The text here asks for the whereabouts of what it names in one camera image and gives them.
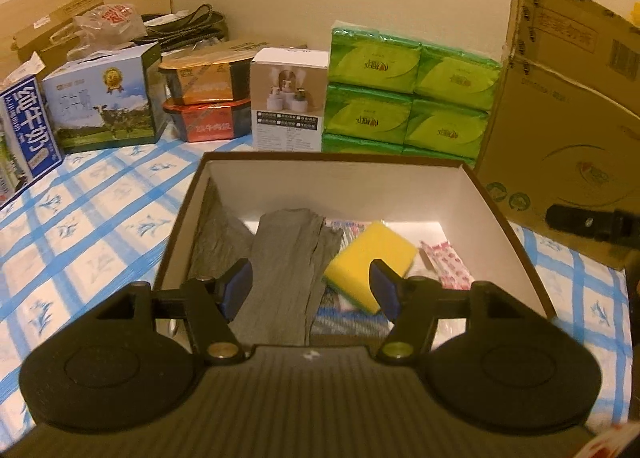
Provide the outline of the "red patterned plastic packet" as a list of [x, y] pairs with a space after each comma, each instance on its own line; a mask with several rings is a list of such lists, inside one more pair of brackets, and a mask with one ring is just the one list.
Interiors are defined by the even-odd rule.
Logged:
[[421, 243], [421, 249], [431, 263], [445, 289], [470, 290], [473, 276], [449, 241], [439, 244]]

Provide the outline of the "yellow green sponge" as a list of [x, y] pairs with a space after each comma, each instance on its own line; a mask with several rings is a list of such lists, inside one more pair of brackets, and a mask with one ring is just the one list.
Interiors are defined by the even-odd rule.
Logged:
[[329, 262], [323, 277], [352, 304], [369, 314], [376, 314], [380, 307], [369, 285], [371, 263], [382, 259], [396, 274], [404, 276], [416, 253], [418, 249], [409, 240], [385, 224], [374, 222]]

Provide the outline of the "bag of cotton swabs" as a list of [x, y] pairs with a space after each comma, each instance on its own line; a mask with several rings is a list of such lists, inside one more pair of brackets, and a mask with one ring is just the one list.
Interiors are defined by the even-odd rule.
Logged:
[[342, 219], [327, 219], [324, 222], [334, 231], [342, 233], [340, 250], [343, 251], [357, 239], [370, 225], [369, 222], [343, 221]]

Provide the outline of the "dark grey cloth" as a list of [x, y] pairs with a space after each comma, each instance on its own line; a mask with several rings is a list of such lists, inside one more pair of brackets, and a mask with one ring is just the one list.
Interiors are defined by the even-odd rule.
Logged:
[[245, 345], [309, 342], [324, 289], [322, 276], [341, 248], [343, 230], [308, 209], [281, 209], [259, 218], [253, 233], [209, 181], [198, 217], [188, 276], [219, 278], [239, 259], [253, 268], [252, 290], [230, 322]]

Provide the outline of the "large brown cardboard carton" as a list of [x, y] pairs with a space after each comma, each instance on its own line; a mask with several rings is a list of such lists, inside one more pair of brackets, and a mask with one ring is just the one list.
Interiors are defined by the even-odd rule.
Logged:
[[593, 0], [511, 0], [476, 164], [510, 221], [622, 269], [639, 250], [550, 228], [553, 204], [639, 216], [639, 29]]

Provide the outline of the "brown open cardboard box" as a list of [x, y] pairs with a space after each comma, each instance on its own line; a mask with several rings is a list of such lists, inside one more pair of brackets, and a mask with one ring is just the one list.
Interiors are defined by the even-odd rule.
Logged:
[[308, 209], [325, 220], [381, 222], [416, 247], [438, 224], [477, 281], [489, 281], [544, 317], [555, 314], [520, 241], [462, 163], [398, 155], [208, 152], [172, 229], [155, 287], [190, 278], [207, 183], [253, 233], [259, 218]]

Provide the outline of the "blue checked bed sheet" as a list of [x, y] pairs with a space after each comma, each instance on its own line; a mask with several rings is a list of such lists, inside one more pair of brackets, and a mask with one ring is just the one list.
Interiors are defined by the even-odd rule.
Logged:
[[[67, 155], [1, 212], [1, 443], [31, 427], [18, 389], [24, 358], [66, 322], [134, 280], [152, 281], [186, 189], [207, 151], [250, 149], [250, 137], [187, 144], [167, 131], [150, 145]], [[560, 325], [602, 369], [589, 423], [629, 418], [632, 344], [625, 275], [525, 227], [515, 234]]]

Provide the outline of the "red black food box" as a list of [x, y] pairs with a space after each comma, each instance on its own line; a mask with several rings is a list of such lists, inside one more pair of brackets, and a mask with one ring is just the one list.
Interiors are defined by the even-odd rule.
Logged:
[[186, 143], [229, 140], [248, 135], [252, 130], [248, 98], [195, 104], [179, 104], [169, 98], [163, 109], [174, 122], [179, 138]]

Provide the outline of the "green tissue pack bundle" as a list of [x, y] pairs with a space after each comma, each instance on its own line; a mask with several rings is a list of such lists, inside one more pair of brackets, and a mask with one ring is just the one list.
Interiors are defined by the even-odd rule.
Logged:
[[474, 164], [500, 72], [480, 54], [335, 23], [321, 148]]

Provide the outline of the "cow picture milk box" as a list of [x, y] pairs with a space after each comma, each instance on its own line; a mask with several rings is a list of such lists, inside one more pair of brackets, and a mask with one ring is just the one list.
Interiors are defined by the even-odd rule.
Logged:
[[154, 144], [167, 122], [157, 43], [64, 64], [42, 80], [54, 136], [65, 153]]

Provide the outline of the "orange black food box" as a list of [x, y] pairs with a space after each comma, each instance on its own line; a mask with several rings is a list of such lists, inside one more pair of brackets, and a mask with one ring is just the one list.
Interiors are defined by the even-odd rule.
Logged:
[[172, 100], [198, 104], [242, 100], [250, 95], [251, 51], [166, 57], [160, 62]]

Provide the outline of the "white product box with photo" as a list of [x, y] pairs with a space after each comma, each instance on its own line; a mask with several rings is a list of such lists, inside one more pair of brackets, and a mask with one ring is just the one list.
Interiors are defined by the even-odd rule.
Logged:
[[250, 116], [257, 151], [319, 152], [329, 54], [268, 47], [250, 64]]

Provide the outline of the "blue white milk carton box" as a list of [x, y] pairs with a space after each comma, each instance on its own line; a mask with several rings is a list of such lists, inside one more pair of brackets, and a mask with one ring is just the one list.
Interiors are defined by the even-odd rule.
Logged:
[[36, 52], [1, 82], [1, 207], [63, 161], [37, 75]]

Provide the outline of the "clear plastic bag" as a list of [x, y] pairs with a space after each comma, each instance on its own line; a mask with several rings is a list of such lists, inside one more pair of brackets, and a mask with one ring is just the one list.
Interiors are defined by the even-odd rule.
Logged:
[[98, 51], [126, 47], [146, 36], [146, 27], [135, 6], [100, 5], [73, 18], [73, 36], [79, 44], [67, 53], [68, 61], [85, 59]]

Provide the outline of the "flat brown cardboard box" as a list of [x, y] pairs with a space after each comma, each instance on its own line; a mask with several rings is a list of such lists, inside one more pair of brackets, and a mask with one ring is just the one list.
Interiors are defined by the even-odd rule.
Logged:
[[52, 35], [71, 24], [74, 17], [102, 4], [103, 0], [71, 0], [22, 28], [13, 36], [12, 49], [17, 53], [17, 58], [25, 62], [32, 57], [34, 51], [42, 51], [51, 46]]

